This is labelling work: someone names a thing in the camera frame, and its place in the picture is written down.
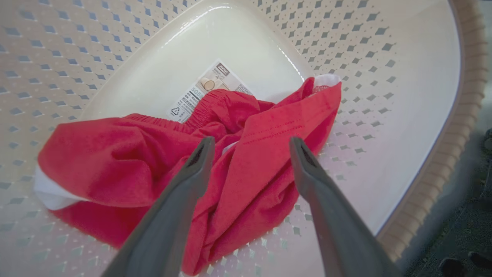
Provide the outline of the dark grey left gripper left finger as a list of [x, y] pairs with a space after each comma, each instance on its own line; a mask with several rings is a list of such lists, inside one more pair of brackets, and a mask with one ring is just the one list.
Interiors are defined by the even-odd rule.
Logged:
[[202, 139], [102, 276], [179, 275], [193, 212], [198, 199], [207, 190], [214, 153], [214, 138]]

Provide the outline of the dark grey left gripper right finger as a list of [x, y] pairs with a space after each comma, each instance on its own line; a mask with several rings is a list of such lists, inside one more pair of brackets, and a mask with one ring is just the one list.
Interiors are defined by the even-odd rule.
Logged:
[[300, 137], [289, 142], [297, 191], [309, 203], [327, 277], [400, 277], [376, 237]]

